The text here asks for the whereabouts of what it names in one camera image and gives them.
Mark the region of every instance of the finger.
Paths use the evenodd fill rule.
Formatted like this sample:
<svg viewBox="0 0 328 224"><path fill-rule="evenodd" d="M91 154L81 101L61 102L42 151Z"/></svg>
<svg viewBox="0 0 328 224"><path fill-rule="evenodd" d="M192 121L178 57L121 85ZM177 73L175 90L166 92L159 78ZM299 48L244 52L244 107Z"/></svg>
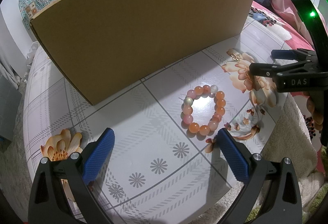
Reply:
<svg viewBox="0 0 328 224"><path fill-rule="evenodd" d="M318 131L322 130L322 124L317 124L316 122L314 123L314 128Z"/></svg>
<svg viewBox="0 0 328 224"><path fill-rule="evenodd" d="M306 101L306 108L311 114L314 112L314 102L310 97Z"/></svg>
<svg viewBox="0 0 328 224"><path fill-rule="evenodd" d="M316 110L312 113L312 118L317 124L323 123L323 115Z"/></svg>

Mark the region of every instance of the white bead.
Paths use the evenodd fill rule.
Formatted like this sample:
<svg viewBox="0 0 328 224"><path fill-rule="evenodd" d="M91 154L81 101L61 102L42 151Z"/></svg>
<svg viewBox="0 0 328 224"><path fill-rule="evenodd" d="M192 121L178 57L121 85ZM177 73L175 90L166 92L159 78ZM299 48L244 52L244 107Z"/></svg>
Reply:
<svg viewBox="0 0 328 224"><path fill-rule="evenodd" d="M219 88L215 84L211 85L211 93L216 94L217 91L219 91Z"/></svg>
<svg viewBox="0 0 328 224"><path fill-rule="evenodd" d="M183 100L183 103L186 106L191 106L193 102L194 102L194 100L191 97L189 97L189 96L186 96L185 97L185 100Z"/></svg>

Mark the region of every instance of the floral tablecloth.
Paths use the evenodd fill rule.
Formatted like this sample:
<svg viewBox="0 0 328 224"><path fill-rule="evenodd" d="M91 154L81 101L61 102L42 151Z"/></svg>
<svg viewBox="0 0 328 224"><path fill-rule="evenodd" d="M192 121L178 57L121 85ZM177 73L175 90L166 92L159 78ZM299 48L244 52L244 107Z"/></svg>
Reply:
<svg viewBox="0 0 328 224"><path fill-rule="evenodd" d="M81 132L81 148L106 127L115 146L93 193L114 223L188 223L214 205L236 183L218 148L206 153L207 138L190 134L182 122L183 99L197 85L225 93L227 127L252 153L259 153L280 116L286 94L270 79L250 78L251 62L275 63L273 49L290 49L276 34L248 17L240 35L194 53L91 106L39 47L27 82L24 144L31 179L42 158L41 145L70 129ZM71 62L77 66L78 60ZM207 124L211 96L193 104L194 121ZM83 216L68 200L77 219Z"/></svg>

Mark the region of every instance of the plastic bag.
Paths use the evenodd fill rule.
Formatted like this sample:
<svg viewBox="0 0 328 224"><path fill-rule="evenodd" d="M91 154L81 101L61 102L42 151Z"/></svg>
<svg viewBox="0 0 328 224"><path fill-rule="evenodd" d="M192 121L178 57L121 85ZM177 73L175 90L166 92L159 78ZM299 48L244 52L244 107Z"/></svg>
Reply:
<svg viewBox="0 0 328 224"><path fill-rule="evenodd" d="M33 42L32 45L31 45L31 48L30 48L30 50L28 52L28 54L26 55L27 56L26 67L29 68L29 69L32 66L32 62L33 62L34 56L35 56L36 51L37 51L37 49L38 49L39 46L40 46L39 41Z"/></svg>

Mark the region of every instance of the gray flower print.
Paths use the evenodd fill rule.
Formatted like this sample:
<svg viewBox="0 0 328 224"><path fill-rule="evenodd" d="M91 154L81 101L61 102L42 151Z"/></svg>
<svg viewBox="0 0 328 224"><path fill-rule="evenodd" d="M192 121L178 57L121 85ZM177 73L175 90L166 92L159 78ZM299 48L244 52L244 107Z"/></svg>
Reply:
<svg viewBox="0 0 328 224"><path fill-rule="evenodd" d="M132 176L130 176L130 184L132 185L133 184L133 187L141 187L143 184L145 184L145 181L146 179L144 179L144 175L141 175L141 173L137 173L136 174L133 174L132 173Z"/></svg>
<svg viewBox="0 0 328 224"><path fill-rule="evenodd" d="M164 170L167 170L167 164L166 161L163 161L163 159L159 160L159 158L157 160L154 160L154 162L151 162L150 164L152 164L152 166L150 166L150 168L152 168L151 171L155 171L155 174L161 174L164 173Z"/></svg>
<svg viewBox="0 0 328 224"><path fill-rule="evenodd" d="M185 143L179 143L179 144L175 144L176 146L174 146L174 150L173 152L175 152L174 155L177 155L178 158L183 158L183 156L187 156L187 154L189 153L189 148L188 145L186 145Z"/></svg>
<svg viewBox="0 0 328 224"><path fill-rule="evenodd" d="M124 195L123 188L117 184L112 183L108 186L109 194L114 197L114 199L122 198Z"/></svg>

